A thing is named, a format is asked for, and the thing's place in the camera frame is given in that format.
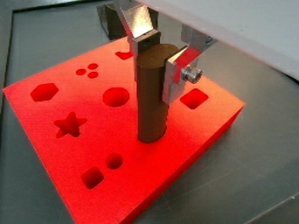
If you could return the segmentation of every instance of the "brown cylinder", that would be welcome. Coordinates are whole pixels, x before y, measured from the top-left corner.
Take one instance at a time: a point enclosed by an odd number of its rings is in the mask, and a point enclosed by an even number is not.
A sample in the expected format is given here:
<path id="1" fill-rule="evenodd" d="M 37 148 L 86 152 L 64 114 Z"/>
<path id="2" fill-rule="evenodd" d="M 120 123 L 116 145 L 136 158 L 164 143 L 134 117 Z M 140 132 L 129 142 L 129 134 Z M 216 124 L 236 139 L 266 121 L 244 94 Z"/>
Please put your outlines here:
<path id="1" fill-rule="evenodd" d="M 164 62 L 176 51 L 174 45 L 158 44 L 136 57 L 137 139 L 144 143 L 156 141 L 165 132 Z"/>

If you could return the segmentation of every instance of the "circular hole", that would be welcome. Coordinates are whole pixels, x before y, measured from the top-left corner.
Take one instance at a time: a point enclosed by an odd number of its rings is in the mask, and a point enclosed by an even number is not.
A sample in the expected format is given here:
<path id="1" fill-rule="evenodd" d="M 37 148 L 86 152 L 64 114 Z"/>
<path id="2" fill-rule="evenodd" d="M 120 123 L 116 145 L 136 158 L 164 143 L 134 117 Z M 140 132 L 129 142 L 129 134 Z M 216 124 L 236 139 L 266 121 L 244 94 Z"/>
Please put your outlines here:
<path id="1" fill-rule="evenodd" d="M 76 75 L 82 75 L 85 72 L 86 72 L 86 70 L 84 68 L 81 68 L 76 71 Z"/>
<path id="2" fill-rule="evenodd" d="M 122 106 L 126 103 L 128 99 L 129 93 L 121 87 L 112 87 L 102 94 L 102 102 L 113 108 Z"/>
<path id="3" fill-rule="evenodd" d="M 113 153 L 106 157 L 106 168 L 116 170 L 122 165 L 122 158 L 118 154 Z"/>
<path id="4" fill-rule="evenodd" d="M 97 73 L 97 72 L 90 72 L 90 73 L 88 73 L 88 77 L 89 77 L 90 79 L 94 79 L 94 78 L 98 77 L 98 73 Z"/>
<path id="5" fill-rule="evenodd" d="M 90 70 L 96 69 L 97 67 L 98 67 L 98 64 L 96 64 L 96 63 L 92 63 L 88 65 L 88 69 L 90 69 Z"/>

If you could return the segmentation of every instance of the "shape sorter board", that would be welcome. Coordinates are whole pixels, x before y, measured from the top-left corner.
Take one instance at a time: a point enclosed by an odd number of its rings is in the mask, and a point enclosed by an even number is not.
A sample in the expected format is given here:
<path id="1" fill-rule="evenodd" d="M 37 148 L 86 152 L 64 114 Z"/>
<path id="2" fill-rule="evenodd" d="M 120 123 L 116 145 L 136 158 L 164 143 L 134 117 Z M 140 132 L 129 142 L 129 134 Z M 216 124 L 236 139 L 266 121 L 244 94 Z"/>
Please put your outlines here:
<path id="1" fill-rule="evenodd" d="M 130 56 L 121 38 L 4 89 L 76 223 L 129 223 L 244 106 L 201 77 L 170 105 L 164 137 L 138 142 Z"/>

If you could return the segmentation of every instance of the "screw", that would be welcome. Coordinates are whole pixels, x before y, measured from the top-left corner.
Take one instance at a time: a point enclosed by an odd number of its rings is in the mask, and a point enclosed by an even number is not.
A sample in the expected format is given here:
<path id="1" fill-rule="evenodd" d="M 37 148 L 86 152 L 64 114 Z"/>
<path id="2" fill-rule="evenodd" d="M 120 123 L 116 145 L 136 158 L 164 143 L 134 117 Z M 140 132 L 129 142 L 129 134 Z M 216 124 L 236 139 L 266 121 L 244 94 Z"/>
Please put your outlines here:
<path id="1" fill-rule="evenodd" d="M 212 41 L 212 37 L 208 36 L 206 39 L 205 39 L 205 44 L 208 44 L 210 41 Z"/>
<path id="2" fill-rule="evenodd" d="M 186 66 L 181 70 L 181 78 L 184 81 L 190 82 L 194 84 L 201 77 L 201 70 L 196 66 Z"/>

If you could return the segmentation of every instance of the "square hole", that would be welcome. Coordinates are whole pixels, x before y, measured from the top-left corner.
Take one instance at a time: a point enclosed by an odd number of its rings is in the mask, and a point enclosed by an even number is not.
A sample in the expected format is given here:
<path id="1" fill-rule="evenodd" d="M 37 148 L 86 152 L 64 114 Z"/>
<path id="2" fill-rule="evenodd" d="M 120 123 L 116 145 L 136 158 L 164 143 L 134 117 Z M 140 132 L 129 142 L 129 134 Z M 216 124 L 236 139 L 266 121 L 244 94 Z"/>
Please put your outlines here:
<path id="1" fill-rule="evenodd" d="M 180 101 L 189 109 L 196 109 L 208 100 L 208 98 L 209 97 L 197 88 L 194 88 L 180 98 Z"/>
<path id="2" fill-rule="evenodd" d="M 92 167 L 82 173 L 81 180 L 86 188 L 92 189 L 104 180 L 104 175 L 97 167 Z"/>

